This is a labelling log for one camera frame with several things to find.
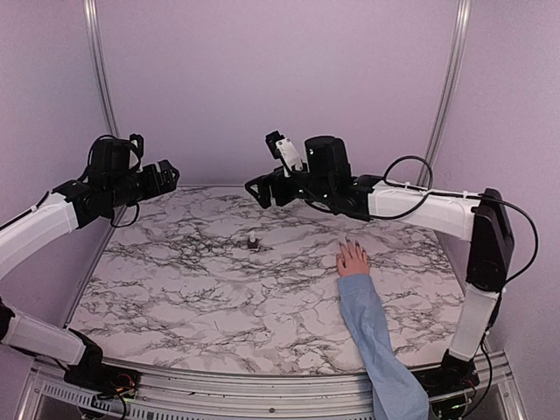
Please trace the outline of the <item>dark red nail polish bottle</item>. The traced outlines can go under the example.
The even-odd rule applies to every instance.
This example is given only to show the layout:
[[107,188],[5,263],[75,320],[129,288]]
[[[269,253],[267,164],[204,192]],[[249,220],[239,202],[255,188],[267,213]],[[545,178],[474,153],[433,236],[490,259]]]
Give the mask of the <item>dark red nail polish bottle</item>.
[[258,239],[250,239],[247,240],[247,247],[249,250],[257,251],[259,249],[259,240]]

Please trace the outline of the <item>forearm in blue sleeve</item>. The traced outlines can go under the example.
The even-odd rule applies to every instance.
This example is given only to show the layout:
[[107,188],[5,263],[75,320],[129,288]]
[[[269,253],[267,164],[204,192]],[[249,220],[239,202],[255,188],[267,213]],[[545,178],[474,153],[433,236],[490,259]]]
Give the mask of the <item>forearm in blue sleeve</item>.
[[343,276],[338,287],[342,317],[372,385],[374,417],[427,419],[429,397],[394,354],[382,301],[371,276]]

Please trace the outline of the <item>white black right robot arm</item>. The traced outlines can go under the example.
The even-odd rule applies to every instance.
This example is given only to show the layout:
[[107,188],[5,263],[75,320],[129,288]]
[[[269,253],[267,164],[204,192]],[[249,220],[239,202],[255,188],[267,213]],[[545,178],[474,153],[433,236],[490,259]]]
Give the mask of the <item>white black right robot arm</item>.
[[265,143],[280,165],[245,185],[262,208],[302,200],[322,213],[371,222],[377,228],[401,224],[408,234],[420,235],[408,241],[414,256],[435,250],[437,233],[469,244],[464,303],[451,344],[438,367],[414,375],[431,394],[479,384],[474,357],[496,320],[514,250],[501,194],[492,188],[447,192],[399,183],[387,173],[354,176],[345,143],[336,136],[306,140],[303,156],[277,131],[269,133]]

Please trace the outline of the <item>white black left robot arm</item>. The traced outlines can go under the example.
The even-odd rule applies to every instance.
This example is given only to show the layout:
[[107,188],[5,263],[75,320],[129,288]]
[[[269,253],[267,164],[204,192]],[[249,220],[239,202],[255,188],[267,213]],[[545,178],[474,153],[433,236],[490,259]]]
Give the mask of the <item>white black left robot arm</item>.
[[[142,202],[176,190],[179,170],[169,161],[144,164],[144,138],[102,135],[94,140],[84,172],[46,192],[1,226],[1,276],[50,245],[105,219],[116,227],[117,210],[137,211]],[[52,359],[91,389],[104,389],[110,370],[102,350],[80,332],[48,323],[1,303],[1,344]]]

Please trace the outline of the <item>person's hand with painted nails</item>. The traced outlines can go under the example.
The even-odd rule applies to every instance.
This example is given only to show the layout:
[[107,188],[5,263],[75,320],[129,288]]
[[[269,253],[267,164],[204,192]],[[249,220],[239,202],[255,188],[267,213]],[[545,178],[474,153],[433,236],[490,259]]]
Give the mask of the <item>person's hand with painted nails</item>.
[[367,251],[357,241],[346,239],[339,244],[336,268],[340,277],[369,275],[370,267]]

